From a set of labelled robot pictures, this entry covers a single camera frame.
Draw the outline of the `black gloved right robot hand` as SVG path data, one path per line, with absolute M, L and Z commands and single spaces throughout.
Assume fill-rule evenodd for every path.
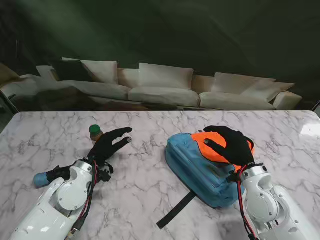
M 254 143 L 251 139 L 244 136 L 242 132 L 235 131 L 227 126 L 207 126 L 204 132 L 218 133 L 226 142 L 226 147 L 219 145 L 211 139 L 206 138 L 204 143 L 214 150 L 217 154 L 224 157 L 230 164 L 245 166 L 255 163 L 252 149 Z

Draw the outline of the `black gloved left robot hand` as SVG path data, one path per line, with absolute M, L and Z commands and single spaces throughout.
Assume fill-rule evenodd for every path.
M 94 144 L 87 158 L 95 161 L 98 166 L 102 166 L 104 162 L 111 158 L 117 151 L 129 144 L 132 138 L 125 137 L 115 144 L 113 144 L 113 141 L 123 137 L 124 134 L 131 133 L 132 130 L 131 127 L 124 127 L 104 133 Z

